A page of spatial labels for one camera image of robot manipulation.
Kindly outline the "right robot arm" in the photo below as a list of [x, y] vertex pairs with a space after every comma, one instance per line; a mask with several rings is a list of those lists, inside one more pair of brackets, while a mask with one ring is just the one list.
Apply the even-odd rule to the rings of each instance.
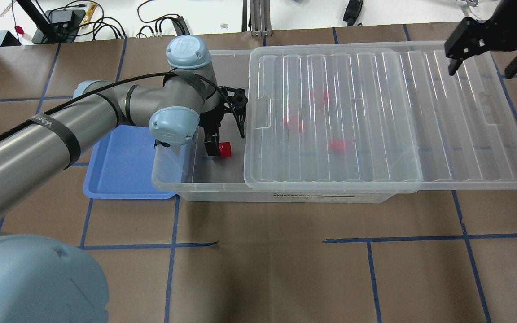
[[[450, 59], [448, 74], [453, 76], [468, 58], [486, 52], [517, 51], [517, 0], [501, 0], [485, 21], [463, 18], [444, 43]], [[504, 69], [504, 76], [517, 75], [517, 56]]]

